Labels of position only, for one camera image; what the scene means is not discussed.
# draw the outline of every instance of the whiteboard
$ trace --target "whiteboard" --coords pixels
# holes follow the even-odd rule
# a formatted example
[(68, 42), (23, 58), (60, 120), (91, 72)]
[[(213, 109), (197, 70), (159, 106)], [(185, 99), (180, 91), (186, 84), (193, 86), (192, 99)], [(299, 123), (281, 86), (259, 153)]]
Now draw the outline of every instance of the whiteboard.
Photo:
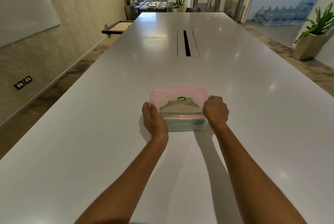
[(0, 0), (0, 47), (59, 24), (50, 0)]

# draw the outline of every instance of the container lid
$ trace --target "container lid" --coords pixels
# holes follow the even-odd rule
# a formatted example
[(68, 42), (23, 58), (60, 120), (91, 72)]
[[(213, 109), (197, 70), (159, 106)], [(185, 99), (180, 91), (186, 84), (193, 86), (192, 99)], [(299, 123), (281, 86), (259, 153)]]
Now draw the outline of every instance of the container lid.
[(162, 87), (152, 90), (150, 103), (164, 119), (204, 119), (202, 110), (208, 98), (203, 87)]

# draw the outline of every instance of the leaf pattern wallpaper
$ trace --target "leaf pattern wallpaper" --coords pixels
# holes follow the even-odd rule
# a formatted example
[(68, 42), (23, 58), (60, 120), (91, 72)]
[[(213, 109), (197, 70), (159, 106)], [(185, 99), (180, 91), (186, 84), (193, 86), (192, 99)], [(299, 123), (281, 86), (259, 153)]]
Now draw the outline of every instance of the leaf pattern wallpaper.
[[(101, 41), (104, 24), (126, 19), (123, 0), (51, 0), (56, 26), (0, 48), (0, 124)], [(30, 75), (21, 90), (13, 84)]]

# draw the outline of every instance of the glossy tabletop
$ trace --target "glossy tabletop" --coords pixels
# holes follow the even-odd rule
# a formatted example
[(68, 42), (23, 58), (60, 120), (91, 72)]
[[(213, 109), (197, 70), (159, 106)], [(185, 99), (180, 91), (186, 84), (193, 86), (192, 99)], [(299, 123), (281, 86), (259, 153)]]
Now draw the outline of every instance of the glossy tabletop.
[[(199, 57), (178, 57), (178, 31)], [(334, 99), (223, 13), (142, 13), (0, 161), (0, 223), (73, 223), (149, 140), (155, 87), (202, 86), (308, 223), (333, 223)], [(208, 132), (170, 133), (133, 223), (242, 223)]]

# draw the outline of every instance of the beige planter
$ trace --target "beige planter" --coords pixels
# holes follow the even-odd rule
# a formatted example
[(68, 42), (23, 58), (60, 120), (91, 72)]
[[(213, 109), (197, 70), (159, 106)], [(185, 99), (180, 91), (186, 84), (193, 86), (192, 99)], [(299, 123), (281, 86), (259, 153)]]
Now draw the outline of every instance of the beige planter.
[(184, 6), (183, 5), (181, 5), (180, 7), (178, 7), (177, 9), (176, 9), (176, 12), (183, 12), (183, 9), (184, 9)]
[(131, 10), (130, 10), (130, 8), (131, 8), (130, 5), (126, 5), (126, 6), (124, 6), (125, 14), (126, 14), (126, 18), (127, 18), (127, 20), (132, 20), (132, 17), (131, 17)]
[(327, 40), (328, 35), (309, 34), (298, 41), (292, 56), (297, 60), (313, 60)]

